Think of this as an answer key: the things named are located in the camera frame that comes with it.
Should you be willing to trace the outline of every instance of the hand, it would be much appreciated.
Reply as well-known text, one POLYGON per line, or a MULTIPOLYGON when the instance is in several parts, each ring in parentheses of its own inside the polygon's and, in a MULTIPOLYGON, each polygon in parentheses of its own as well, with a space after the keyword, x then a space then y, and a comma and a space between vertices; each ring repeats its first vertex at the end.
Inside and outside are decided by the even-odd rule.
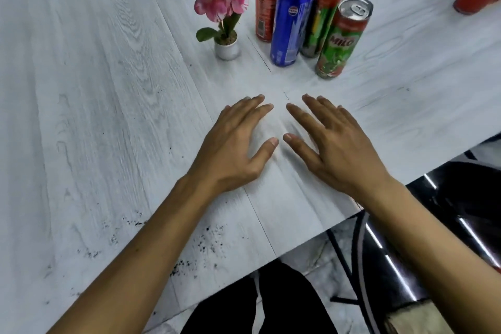
POLYGON ((279 140, 270 138, 251 159, 247 155, 255 126, 273 109, 272 104, 258 107, 264 100, 246 97, 226 106, 205 137, 187 176, 209 181, 214 196, 258 178, 277 147, 279 140))
POLYGON ((392 180, 371 141, 346 109, 324 97, 306 94, 303 101, 321 123, 292 103, 287 110, 308 131, 320 154, 296 135, 285 134, 284 140, 313 174, 360 203, 392 180))

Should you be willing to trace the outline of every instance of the white wooden table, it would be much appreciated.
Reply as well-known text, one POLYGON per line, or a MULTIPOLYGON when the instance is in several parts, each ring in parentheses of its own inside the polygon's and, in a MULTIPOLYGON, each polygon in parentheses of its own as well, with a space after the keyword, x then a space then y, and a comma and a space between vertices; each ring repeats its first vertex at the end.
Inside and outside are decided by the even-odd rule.
MULTIPOLYGON (((408 183, 501 130, 501 4, 371 0, 343 74, 315 60, 274 67, 236 27, 241 56, 215 59, 195 0, 0 0, 0 325, 45 332, 141 228, 226 104, 275 109, 252 148, 304 135, 285 104, 305 92, 347 107, 408 183)), ((263 176, 209 208, 155 314, 163 320, 354 214, 283 143, 263 176)))

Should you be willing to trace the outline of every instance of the left hand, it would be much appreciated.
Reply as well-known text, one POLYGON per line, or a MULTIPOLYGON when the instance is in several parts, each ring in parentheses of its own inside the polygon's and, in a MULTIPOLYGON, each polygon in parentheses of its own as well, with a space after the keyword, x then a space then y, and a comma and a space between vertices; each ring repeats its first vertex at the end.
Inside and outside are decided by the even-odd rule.
POLYGON ((270 138, 249 158, 249 142, 259 121, 273 109, 272 104, 258 107, 265 96, 246 97, 226 106, 186 174, 195 182, 209 182, 215 196, 234 190, 258 178, 279 140, 270 138))

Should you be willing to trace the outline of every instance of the pull tab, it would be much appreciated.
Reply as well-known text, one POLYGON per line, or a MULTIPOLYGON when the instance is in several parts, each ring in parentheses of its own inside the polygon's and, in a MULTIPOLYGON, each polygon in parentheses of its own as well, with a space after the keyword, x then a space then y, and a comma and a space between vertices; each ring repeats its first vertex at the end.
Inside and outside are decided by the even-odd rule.
POLYGON ((367 10, 362 6, 359 6, 358 4, 352 5, 351 10, 358 16, 364 16, 367 13, 367 10))

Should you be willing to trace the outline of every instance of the black pants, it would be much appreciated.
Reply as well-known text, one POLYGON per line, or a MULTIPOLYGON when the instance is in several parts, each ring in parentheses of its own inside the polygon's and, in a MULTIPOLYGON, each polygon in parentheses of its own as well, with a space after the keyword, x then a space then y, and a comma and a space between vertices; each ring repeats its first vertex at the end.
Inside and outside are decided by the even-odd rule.
MULTIPOLYGON (((260 334, 335 333, 329 314, 310 282, 280 261, 260 269, 259 288, 265 321, 260 334)), ((250 334, 255 318, 254 280, 244 277, 201 302, 181 334, 201 332, 250 334)))

